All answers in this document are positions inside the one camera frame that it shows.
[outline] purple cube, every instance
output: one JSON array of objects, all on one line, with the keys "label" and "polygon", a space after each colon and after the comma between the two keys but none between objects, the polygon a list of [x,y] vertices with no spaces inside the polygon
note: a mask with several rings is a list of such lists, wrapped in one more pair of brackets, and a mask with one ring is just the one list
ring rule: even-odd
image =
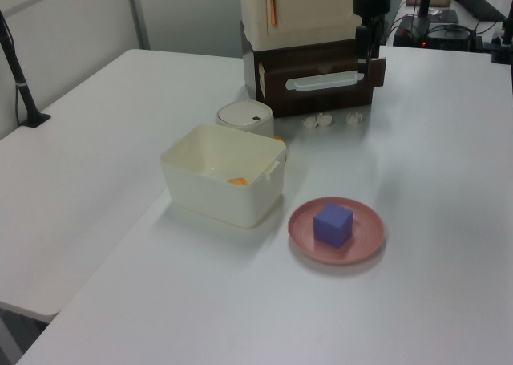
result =
[{"label": "purple cube", "polygon": [[328,203],[313,217],[313,237],[333,247],[341,247],[353,233],[353,212]]}]

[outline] pink plate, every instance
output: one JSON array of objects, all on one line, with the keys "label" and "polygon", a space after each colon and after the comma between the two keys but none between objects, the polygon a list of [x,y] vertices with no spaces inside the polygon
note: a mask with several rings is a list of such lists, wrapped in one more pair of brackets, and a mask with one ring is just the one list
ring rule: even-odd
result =
[{"label": "pink plate", "polygon": [[[313,237],[313,217],[328,203],[353,211],[353,235],[341,248]],[[315,261],[347,265],[363,261],[378,251],[385,240],[379,216],[368,206],[340,197],[317,198],[301,205],[289,219],[289,235],[303,253]]]}]

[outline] container lid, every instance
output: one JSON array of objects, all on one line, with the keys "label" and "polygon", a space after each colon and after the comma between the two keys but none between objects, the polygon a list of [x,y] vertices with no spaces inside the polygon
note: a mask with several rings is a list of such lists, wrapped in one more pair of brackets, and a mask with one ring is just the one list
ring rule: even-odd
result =
[{"label": "container lid", "polygon": [[237,127],[250,126],[268,119],[273,114],[269,106],[256,100],[235,102],[223,107],[217,112],[217,116],[223,122]]}]

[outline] bin handle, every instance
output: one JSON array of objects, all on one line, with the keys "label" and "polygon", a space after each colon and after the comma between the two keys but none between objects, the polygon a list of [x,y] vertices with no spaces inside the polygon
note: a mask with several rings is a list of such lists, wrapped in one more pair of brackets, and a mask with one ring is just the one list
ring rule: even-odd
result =
[{"label": "bin handle", "polygon": [[271,181],[271,174],[273,173],[274,169],[278,167],[280,164],[279,160],[275,160],[267,169],[265,170],[265,179],[270,182]]},{"label": "bin handle", "polygon": [[357,71],[337,72],[334,74],[324,74],[315,76],[306,76],[304,78],[289,79],[285,83],[288,90],[314,91],[326,88],[353,86],[363,79],[363,74]]}]

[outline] small white container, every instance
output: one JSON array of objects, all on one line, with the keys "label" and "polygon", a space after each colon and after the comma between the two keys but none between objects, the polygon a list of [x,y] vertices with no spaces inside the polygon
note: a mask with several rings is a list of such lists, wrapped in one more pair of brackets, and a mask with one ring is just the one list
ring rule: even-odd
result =
[{"label": "small white container", "polygon": [[274,137],[274,114],[269,106],[256,100],[244,100],[221,108],[216,115],[220,126]]},{"label": "small white container", "polygon": [[[201,125],[160,156],[173,202],[244,228],[281,195],[285,144],[215,124]],[[244,178],[246,185],[228,183]]]}]

